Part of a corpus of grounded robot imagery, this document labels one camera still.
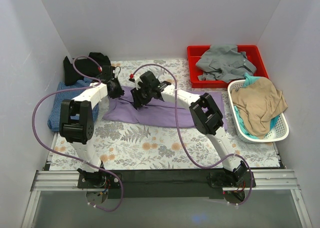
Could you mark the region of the purple polo shirt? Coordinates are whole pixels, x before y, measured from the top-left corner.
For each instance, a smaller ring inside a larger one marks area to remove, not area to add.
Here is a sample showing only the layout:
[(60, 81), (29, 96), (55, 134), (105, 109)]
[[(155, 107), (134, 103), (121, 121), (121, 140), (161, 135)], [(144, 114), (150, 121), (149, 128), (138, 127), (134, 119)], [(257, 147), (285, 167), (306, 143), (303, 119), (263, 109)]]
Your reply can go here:
[[(118, 121), (129, 124), (142, 124), (154, 127), (176, 128), (175, 105), (171, 102), (156, 100), (153, 104), (135, 109), (132, 105), (133, 98), (131, 95), (132, 87), (124, 86), (124, 95), (109, 99), (109, 110), (102, 117), (107, 121)], [(225, 107), (221, 92), (209, 93), (223, 116), (225, 116)], [(189, 110), (182, 107), (177, 108), (178, 124), (180, 128), (194, 128), (194, 122)]]

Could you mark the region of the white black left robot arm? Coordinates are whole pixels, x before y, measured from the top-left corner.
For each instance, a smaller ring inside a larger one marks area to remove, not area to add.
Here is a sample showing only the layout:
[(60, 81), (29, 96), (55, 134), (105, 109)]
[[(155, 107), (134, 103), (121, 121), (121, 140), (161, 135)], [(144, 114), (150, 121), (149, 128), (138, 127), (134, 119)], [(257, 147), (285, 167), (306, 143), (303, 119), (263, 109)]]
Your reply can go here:
[(75, 149), (78, 157), (84, 161), (77, 171), (82, 181), (90, 187), (107, 189), (110, 186), (109, 176), (88, 164), (103, 168), (93, 145), (94, 134), (93, 108), (105, 97), (119, 98), (124, 94), (114, 66), (103, 66), (97, 81), (76, 97), (63, 100), (60, 108), (59, 133)]

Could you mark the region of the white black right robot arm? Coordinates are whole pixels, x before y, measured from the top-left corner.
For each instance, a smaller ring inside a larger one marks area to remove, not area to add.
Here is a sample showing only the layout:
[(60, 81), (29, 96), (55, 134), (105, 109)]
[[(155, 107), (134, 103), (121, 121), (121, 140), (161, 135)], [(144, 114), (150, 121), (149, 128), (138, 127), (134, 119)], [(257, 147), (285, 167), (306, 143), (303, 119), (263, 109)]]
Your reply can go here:
[[(143, 73), (137, 79), (134, 78), (134, 74), (130, 74), (129, 80), (135, 84), (131, 94), (133, 106), (136, 109), (145, 106), (152, 99), (174, 104), (174, 117), (178, 137), (187, 157), (196, 167), (211, 169), (221, 163), (229, 185), (236, 187), (245, 183), (245, 175), (249, 169), (248, 164), (239, 155), (232, 154), (232, 146), (224, 129), (222, 112), (209, 93), (196, 95), (178, 89), (177, 83), (160, 82), (151, 71)], [(189, 111), (195, 128), (211, 141), (220, 157), (220, 161), (213, 165), (203, 166), (193, 160), (181, 136), (178, 107)]]

